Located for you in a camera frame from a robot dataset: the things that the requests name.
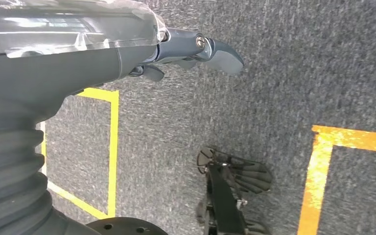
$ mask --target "gray carpet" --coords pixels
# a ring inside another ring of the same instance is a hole
[[[201,146],[265,163],[272,190],[247,195],[248,218],[295,234],[312,152],[312,125],[376,132],[376,1],[147,0],[168,26],[232,45],[244,72],[164,66],[158,83],[125,78],[120,91],[117,215],[169,234],[202,234]],[[69,97],[48,121],[48,174],[101,211],[107,205],[110,108]],[[95,220],[55,197],[81,222]],[[320,235],[376,234],[376,153],[334,148]]]

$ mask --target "orange floor marking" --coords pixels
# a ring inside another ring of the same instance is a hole
[[[298,235],[316,235],[334,145],[376,151],[376,132],[313,126],[317,132],[307,168]]]

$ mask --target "transparent plastic wrap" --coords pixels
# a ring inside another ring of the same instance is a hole
[[[0,54],[9,58],[158,44],[163,19],[132,0],[0,0]]]

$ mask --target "yellow floor marking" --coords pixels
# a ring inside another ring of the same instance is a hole
[[[40,123],[40,129],[44,132],[43,142],[41,143],[41,154],[44,155],[44,165],[41,168],[41,172],[47,175],[47,133],[45,129],[45,121]]]
[[[76,196],[72,195],[71,193],[65,191],[64,189],[58,187],[55,185],[53,182],[48,181],[48,188],[60,195],[61,197],[64,197],[65,199],[71,201],[74,203],[76,206],[79,208],[83,209],[84,211],[88,212],[92,216],[96,217],[97,219],[105,219],[108,218],[109,216],[106,215],[105,213],[99,211],[98,209],[92,207],[91,205],[87,204],[85,201],[77,198]]]
[[[316,235],[334,145],[376,151],[376,132],[313,126],[317,132],[307,169],[298,235]]]
[[[60,188],[52,182],[48,182],[48,188],[61,197],[71,201],[82,210],[90,213],[98,219],[116,216],[116,182],[117,182],[117,159],[118,159],[118,124],[119,124],[119,92],[105,91],[95,88],[87,88],[78,96],[94,98],[108,101],[111,104],[110,117],[110,143],[109,143],[109,184],[108,184],[108,199],[107,199],[107,214],[92,207],[83,200],[77,198],[73,194]],[[44,141],[41,144],[41,154],[47,157],[47,140],[45,122],[40,124],[41,130],[44,132]],[[41,171],[47,175],[47,164],[44,163]]]

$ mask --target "black base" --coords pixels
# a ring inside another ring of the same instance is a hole
[[[129,217],[101,219],[87,226],[101,235],[168,235],[152,223]]]

